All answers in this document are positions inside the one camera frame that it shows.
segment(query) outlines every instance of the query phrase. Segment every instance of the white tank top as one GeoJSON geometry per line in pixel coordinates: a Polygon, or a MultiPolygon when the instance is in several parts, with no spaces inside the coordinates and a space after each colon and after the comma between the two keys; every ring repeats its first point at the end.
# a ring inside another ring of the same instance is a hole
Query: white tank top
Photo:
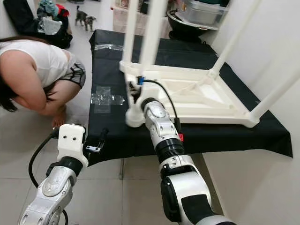
{"type": "Polygon", "coordinates": [[[68,58],[60,48],[43,42],[17,40],[0,43],[0,55],[8,50],[19,50],[32,57],[43,87],[66,75],[69,67],[68,58]]]}

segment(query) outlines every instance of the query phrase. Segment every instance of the gray shorts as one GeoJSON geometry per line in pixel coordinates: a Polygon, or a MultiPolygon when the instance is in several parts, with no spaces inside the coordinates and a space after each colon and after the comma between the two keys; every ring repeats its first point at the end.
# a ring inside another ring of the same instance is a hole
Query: gray shorts
{"type": "Polygon", "coordinates": [[[80,61],[76,61],[73,66],[67,70],[66,75],[62,76],[59,80],[71,81],[83,88],[85,83],[84,65],[80,61]]]}

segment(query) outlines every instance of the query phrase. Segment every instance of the small gray dog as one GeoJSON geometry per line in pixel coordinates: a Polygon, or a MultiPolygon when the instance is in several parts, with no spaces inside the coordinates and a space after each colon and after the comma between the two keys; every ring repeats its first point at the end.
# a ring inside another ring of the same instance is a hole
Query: small gray dog
{"type": "Polygon", "coordinates": [[[79,10],[79,6],[77,6],[77,14],[75,19],[75,26],[79,21],[82,26],[85,26],[85,30],[88,30],[88,25],[90,26],[90,31],[93,31],[93,22],[96,18],[92,15],[87,15],[85,12],[79,10]]]}

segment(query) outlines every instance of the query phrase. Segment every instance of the woman's leg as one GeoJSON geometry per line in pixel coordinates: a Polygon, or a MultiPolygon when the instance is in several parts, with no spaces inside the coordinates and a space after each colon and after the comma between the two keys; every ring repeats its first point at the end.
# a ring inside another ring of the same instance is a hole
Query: woman's leg
{"type": "Polygon", "coordinates": [[[80,86],[76,83],[66,80],[58,80],[55,83],[50,97],[54,101],[47,102],[45,109],[38,113],[45,116],[53,116],[52,126],[59,127],[65,123],[66,103],[73,99],[80,91],[80,86]]]}

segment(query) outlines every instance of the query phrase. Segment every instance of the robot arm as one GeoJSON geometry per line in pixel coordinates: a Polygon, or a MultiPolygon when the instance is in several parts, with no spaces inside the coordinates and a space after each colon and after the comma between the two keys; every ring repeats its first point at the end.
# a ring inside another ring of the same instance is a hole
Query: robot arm
{"type": "Polygon", "coordinates": [[[169,220],[182,225],[235,225],[211,209],[209,189],[163,105],[153,98],[141,104],[146,127],[160,162],[161,193],[169,220]]]}
{"type": "Polygon", "coordinates": [[[85,129],[65,124],[60,127],[58,160],[50,175],[38,186],[37,195],[24,212],[20,225],[57,225],[71,201],[79,172],[88,166],[83,155],[85,129]]]}

